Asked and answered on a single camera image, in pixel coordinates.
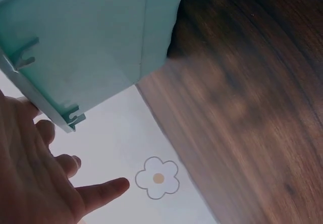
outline finger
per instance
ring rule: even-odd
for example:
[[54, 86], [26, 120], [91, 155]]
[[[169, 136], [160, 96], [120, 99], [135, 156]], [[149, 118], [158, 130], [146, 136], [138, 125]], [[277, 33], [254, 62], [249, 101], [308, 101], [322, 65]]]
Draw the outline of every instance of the finger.
[[56, 161], [61, 165], [67, 178], [73, 177], [77, 170], [81, 167], [81, 159], [77, 156], [69, 156], [67, 154], [62, 154], [55, 157]]
[[26, 111], [30, 115], [32, 119], [34, 119], [36, 116], [40, 115], [40, 110], [31, 103], [26, 97], [19, 97], [18, 100], [24, 104]]
[[108, 204], [129, 189], [129, 181], [125, 178], [111, 180], [104, 184], [76, 188], [81, 195], [86, 214]]
[[36, 123], [36, 128], [42, 137], [42, 140], [46, 146], [49, 146], [55, 138], [55, 125], [48, 120], [40, 120]]

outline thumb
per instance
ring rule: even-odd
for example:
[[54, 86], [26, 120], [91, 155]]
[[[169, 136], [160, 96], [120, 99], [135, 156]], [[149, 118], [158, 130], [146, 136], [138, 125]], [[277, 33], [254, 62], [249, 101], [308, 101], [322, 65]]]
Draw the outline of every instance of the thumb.
[[104, 184], [78, 187], [76, 190], [81, 195], [86, 214], [108, 204], [121, 196], [129, 189], [129, 181], [125, 178], [111, 180]]

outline fingernail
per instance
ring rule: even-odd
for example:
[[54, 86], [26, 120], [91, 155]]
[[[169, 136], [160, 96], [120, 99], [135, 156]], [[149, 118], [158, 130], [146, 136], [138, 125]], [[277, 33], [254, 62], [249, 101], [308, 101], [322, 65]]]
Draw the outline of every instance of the fingernail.
[[77, 165], [77, 169], [79, 169], [81, 167], [81, 165], [82, 165], [81, 159], [78, 156], [75, 156], [75, 155], [73, 155], [72, 158], [74, 159], [74, 161], [75, 161], [75, 163]]
[[116, 189], [117, 191], [126, 191], [130, 187], [130, 183], [126, 178], [119, 178], [116, 180], [112, 180], [111, 185]]

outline plastic clip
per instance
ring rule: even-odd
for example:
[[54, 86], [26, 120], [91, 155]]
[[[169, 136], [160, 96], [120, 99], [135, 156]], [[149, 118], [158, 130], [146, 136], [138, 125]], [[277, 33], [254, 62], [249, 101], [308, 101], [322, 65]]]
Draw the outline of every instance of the plastic clip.
[[22, 56], [23, 54], [31, 49], [32, 47], [34, 47], [35, 45], [39, 44], [39, 38], [36, 37], [33, 40], [31, 40], [30, 42], [28, 42], [26, 45], [24, 45], [22, 48], [20, 48], [19, 50], [15, 51], [10, 57], [10, 61], [13, 64], [13, 67], [16, 71], [19, 71], [20, 69], [31, 65], [33, 62], [36, 61], [35, 57], [30, 57], [28, 59], [23, 59]]
[[85, 114], [81, 114], [80, 116], [74, 116], [70, 117], [71, 114], [77, 112], [79, 110], [79, 106], [74, 107], [70, 111], [66, 112], [65, 114], [62, 115], [63, 119], [66, 121], [67, 125], [69, 125], [73, 131], [75, 131], [75, 125], [80, 123], [81, 121], [86, 119]]

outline flower outline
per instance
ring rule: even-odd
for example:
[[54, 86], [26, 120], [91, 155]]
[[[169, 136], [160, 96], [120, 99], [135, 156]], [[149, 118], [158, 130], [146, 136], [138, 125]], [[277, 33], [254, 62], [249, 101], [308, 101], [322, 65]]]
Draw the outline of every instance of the flower outline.
[[[172, 176], [171, 176], [171, 178], [173, 178], [173, 179], [174, 179], [174, 180], [176, 180], [176, 182], [177, 182], [177, 187], [176, 187], [176, 189], [175, 189], [174, 191], [172, 191], [172, 192], [170, 192], [170, 191], [163, 191], [163, 194], [161, 194], [161, 196], [160, 196], [160, 197], [157, 197], [157, 198], [154, 198], [154, 197], [152, 197], [152, 196], [151, 196], [151, 194], [149, 193], [149, 190], [150, 190], [150, 188], [149, 188], [149, 187], [147, 187], [147, 188], [146, 188], [146, 187], [142, 187], [142, 186], [138, 183], [138, 181], [137, 181], [137, 177], [138, 177], [141, 173], [143, 173], [143, 172], [147, 172], [147, 163], [148, 163], [150, 160], [152, 160], [152, 159], [157, 159], [157, 160], [160, 162], [160, 165], [161, 165], [161, 166], [164, 166], [165, 164], [169, 164], [169, 163], [171, 163], [173, 166], [175, 166], [175, 167], [176, 167], [176, 171], [175, 171], [175, 173], [174, 173], [174, 174], [172, 174]], [[146, 190], [147, 196], [148, 196], [150, 199], [152, 199], [152, 200], [160, 200], [160, 199], [162, 199], [166, 194], [172, 195], [172, 194], [175, 194], [175, 193], [179, 190], [179, 188], [180, 188], [180, 181], [179, 181], [179, 180], [178, 180], [178, 178], [176, 177], [176, 175], [177, 175], [178, 171], [179, 171], [179, 168], [178, 168], [177, 164], [176, 164], [174, 161], [172, 161], [172, 160], [168, 160], [168, 161], [163, 162], [159, 157], [157, 157], [157, 156], [152, 156], [152, 157], [149, 157], [148, 159], [146, 159], [146, 161], [145, 161], [145, 163], [144, 163], [144, 169], [143, 169], [143, 170], [141, 170], [141, 171], [139, 171], [139, 172], [136, 174], [136, 176], [135, 176], [135, 183], [136, 183], [136, 185], [137, 185], [140, 189], [142, 189], [142, 190]]]

